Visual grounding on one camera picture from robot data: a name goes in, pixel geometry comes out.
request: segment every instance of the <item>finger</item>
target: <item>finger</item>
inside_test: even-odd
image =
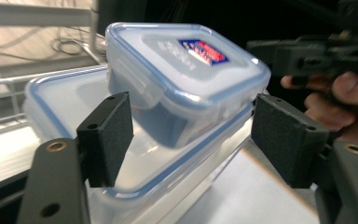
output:
[[[291,90],[300,90],[303,89],[303,86],[293,85],[293,77],[292,76],[285,76],[281,79],[281,85],[286,89]]]
[[[347,72],[333,83],[333,94],[344,104],[358,105],[358,76]]]
[[[331,131],[339,131],[356,120],[355,115],[337,105],[327,102],[320,93],[310,94],[305,100],[306,115]]]
[[[312,75],[308,78],[307,84],[295,85],[293,82],[293,76],[285,76],[281,79],[281,85],[286,89],[299,90],[299,89],[311,89],[316,91],[328,92],[332,84],[332,78],[325,74]]]

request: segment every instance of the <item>blue container lid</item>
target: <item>blue container lid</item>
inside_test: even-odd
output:
[[[135,58],[141,65],[129,66],[150,72],[129,76],[146,76],[166,98],[182,107],[208,109],[236,98],[250,102],[269,82],[265,64],[202,25],[119,22],[108,26],[106,40],[110,64],[118,60],[117,55]],[[112,56],[115,50],[121,52]]]

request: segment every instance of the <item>plastic food container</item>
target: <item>plastic food container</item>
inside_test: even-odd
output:
[[[183,147],[232,119],[268,85],[269,69],[197,24],[114,23],[106,29],[111,93],[162,145]]]
[[[24,111],[42,142],[76,137],[76,128],[107,96],[106,67],[33,80],[27,85]],[[88,188],[93,223],[130,223],[175,188],[251,117],[252,105],[236,116],[175,149],[155,141],[134,119],[134,137],[109,189]]]

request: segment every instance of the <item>human hand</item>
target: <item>human hand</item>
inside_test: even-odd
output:
[[[293,85],[292,80],[291,76],[283,77],[281,84],[287,89],[303,88]],[[316,90],[305,100],[304,104],[308,109],[305,114],[330,131],[342,131],[338,140],[358,143],[358,76],[347,72],[333,80],[322,74],[313,75],[305,88]],[[353,105],[353,109],[330,103],[326,99],[326,94],[330,91],[341,103]]]

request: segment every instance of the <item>container label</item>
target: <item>container label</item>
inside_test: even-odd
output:
[[[210,66],[228,62],[228,57],[205,41],[199,39],[185,39],[179,40],[179,43],[193,57]]]

